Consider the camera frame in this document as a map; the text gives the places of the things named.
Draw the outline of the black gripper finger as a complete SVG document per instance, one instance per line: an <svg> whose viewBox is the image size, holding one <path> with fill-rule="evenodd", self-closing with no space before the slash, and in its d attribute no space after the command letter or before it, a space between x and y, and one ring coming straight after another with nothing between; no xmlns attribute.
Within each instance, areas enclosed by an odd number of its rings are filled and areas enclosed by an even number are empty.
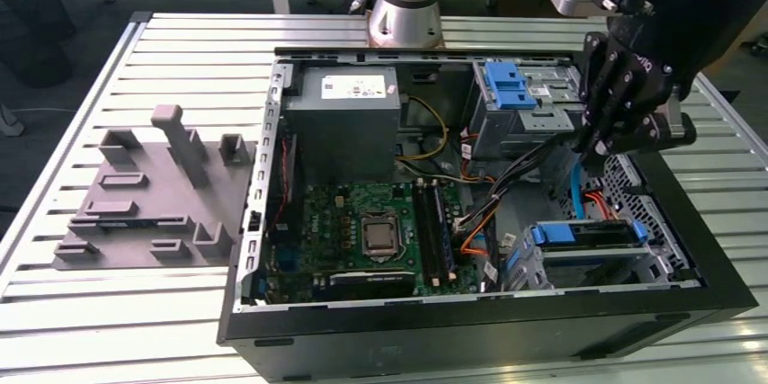
<svg viewBox="0 0 768 384"><path fill-rule="evenodd" d="M610 155L654 152L686 147L696 141L696 127L690 115L682 110L679 88L670 99L652 112L631 115L615 124L606 137Z"/></svg>
<svg viewBox="0 0 768 384"><path fill-rule="evenodd" d="M584 111L572 150L587 173L604 172L608 141L624 117L622 92L628 87L624 76L630 75L632 80L630 60L630 52L610 34L596 31L586 34L579 57L579 97Z"/></svg>

